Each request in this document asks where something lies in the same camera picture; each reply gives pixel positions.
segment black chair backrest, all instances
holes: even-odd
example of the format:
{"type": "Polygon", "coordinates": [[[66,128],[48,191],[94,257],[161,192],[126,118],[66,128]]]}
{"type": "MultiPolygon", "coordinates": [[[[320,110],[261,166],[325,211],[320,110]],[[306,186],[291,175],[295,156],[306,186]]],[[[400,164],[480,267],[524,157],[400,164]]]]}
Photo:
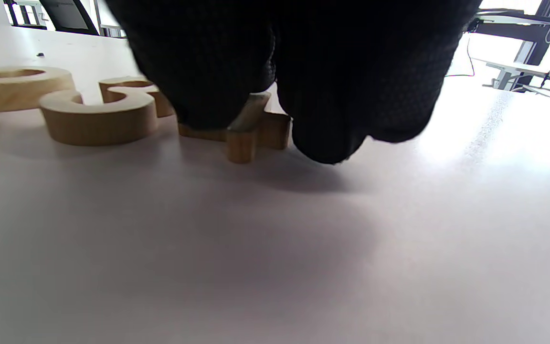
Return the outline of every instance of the black chair backrest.
{"type": "Polygon", "coordinates": [[[80,0],[40,0],[57,31],[99,35],[80,0]]]}

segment black glove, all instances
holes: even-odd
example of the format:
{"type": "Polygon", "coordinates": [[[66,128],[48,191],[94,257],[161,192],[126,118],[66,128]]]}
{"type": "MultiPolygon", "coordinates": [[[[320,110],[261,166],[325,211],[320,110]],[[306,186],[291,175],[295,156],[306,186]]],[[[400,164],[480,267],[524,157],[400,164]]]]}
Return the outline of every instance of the black glove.
{"type": "Polygon", "coordinates": [[[295,145],[322,163],[421,133],[480,2],[107,0],[180,122],[225,128],[276,77],[295,145]]]}

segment white table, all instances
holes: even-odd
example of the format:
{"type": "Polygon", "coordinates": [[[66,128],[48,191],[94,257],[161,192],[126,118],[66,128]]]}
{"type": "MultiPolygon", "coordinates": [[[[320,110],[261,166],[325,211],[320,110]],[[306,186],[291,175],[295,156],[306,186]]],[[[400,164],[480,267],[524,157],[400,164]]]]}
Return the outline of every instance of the white table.
{"type": "Polygon", "coordinates": [[[550,80],[550,69],[540,65],[528,65],[523,63],[499,63],[495,61],[487,61],[483,59],[475,59],[475,61],[481,61],[487,65],[487,67],[500,70],[500,76],[498,79],[493,80],[493,88],[506,89],[507,84],[511,81],[515,81],[523,73],[523,76],[537,76],[544,78],[547,75],[550,80]]]}
{"type": "MultiPolygon", "coordinates": [[[[90,101],[136,73],[123,41],[1,27],[9,64],[90,101]]],[[[550,343],[550,98],[462,82],[340,166],[233,165],[172,118],[65,146],[0,113],[0,344],[550,343]]]]}

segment metal frame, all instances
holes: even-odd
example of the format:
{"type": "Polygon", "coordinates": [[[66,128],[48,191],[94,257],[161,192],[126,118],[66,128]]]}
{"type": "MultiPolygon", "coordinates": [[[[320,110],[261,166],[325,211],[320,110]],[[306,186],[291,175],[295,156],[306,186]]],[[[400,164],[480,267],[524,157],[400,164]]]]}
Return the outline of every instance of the metal frame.
{"type": "MultiPolygon", "coordinates": [[[[536,15],[550,17],[550,0],[542,0],[536,15]]],[[[540,65],[544,55],[550,46],[550,25],[514,25],[514,24],[482,24],[476,30],[477,33],[488,35],[497,35],[500,37],[510,37],[521,39],[523,44],[515,57],[515,63],[525,65],[540,65]]],[[[498,76],[498,80],[510,80],[511,75],[503,70],[498,76]]],[[[513,90],[523,85],[529,85],[532,81],[532,75],[522,74],[515,82],[506,83],[504,89],[513,90]]]]}

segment cable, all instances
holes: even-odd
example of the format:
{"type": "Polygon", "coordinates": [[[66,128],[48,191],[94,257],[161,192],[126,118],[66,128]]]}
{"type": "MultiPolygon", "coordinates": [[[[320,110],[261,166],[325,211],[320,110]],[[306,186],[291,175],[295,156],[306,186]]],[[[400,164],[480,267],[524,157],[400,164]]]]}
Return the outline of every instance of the cable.
{"type": "Polygon", "coordinates": [[[466,54],[468,55],[468,60],[470,61],[470,66],[472,68],[472,74],[452,74],[452,75],[445,75],[445,77],[447,78],[448,76],[475,76],[475,72],[474,72],[474,63],[472,63],[472,57],[470,56],[470,39],[472,37],[469,35],[468,36],[468,42],[466,44],[466,54]]]}

